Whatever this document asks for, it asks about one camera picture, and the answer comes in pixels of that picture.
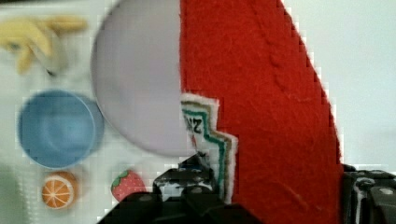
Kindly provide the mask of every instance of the banana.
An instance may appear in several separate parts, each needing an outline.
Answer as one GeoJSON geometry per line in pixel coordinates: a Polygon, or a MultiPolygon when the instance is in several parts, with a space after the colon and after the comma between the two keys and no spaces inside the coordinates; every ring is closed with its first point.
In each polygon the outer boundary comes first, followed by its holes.
{"type": "Polygon", "coordinates": [[[17,71],[21,75],[31,66],[33,49],[39,49],[46,58],[57,54],[49,34],[62,35],[84,30],[88,23],[79,16],[59,15],[44,19],[14,18],[0,23],[0,48],[17,54],[17,71]]]}

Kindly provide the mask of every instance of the white background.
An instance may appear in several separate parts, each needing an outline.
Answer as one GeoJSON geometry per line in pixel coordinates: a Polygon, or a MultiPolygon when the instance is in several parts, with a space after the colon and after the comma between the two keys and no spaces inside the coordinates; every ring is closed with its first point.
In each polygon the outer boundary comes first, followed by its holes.
{"type": "Polygon", "coordinates": [[[396,172],[396,2],[285,5],[329,91],[344,162],[396,172]]]}

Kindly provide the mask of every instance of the white plate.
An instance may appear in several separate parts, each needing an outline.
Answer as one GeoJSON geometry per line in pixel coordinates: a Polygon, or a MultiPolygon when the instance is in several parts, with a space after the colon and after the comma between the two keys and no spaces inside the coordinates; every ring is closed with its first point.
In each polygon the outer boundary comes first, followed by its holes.
{"type": "Polygon", "coordinates": [[[180,109],[179,0],[123,1],[105,20],[92,81],[106,119],[139,147],[193,153],[180,109]]]}

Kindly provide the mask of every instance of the toy banana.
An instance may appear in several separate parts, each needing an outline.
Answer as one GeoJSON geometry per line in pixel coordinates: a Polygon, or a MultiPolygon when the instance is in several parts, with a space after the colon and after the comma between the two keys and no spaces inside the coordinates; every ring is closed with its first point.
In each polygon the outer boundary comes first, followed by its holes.
{"type": "Polygon", "coordinates": [[[18,55],[19,74],[29,69],[34,55],[49,72],[58,72],[65,65],[65,57],[57,35],[86,27],[87,22],[78,16],[15,18],[0,23],[0,47],[18,55]]]}

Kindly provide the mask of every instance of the table surface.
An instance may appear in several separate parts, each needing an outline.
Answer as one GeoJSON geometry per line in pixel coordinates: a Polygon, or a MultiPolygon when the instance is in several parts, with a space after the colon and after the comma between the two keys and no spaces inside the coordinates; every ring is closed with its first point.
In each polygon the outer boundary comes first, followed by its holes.
{"type": "MultiPolygon", "coordinates": [[[[51,88],[83,93],[94,99],[90,80],[92,44],[105,15],[118,1],[74,0],[0,5],[0,20],[15,15],[82,15],[90,28],[63,38],[73,66],[64,77],[51,79],[35,64],[18,76],[15,60],[0,52],[0,162],[15,170],[26,198],[29,223],[96,223],[117,203],[109,190],[123,170],[137,171],[146,186],[185,158],[153,155],[127,142],[108,124],[101,146],[70,169],[82,195],[74,207],[52,211],[40,200],[49,170],[29,161],[15,134],[16,118],[32,94],[51,88]]],[[[344,162],[359,168],[396,171],[396,2],[287,0],[294,23],[328,91],[344,150],[344,162]]]]}

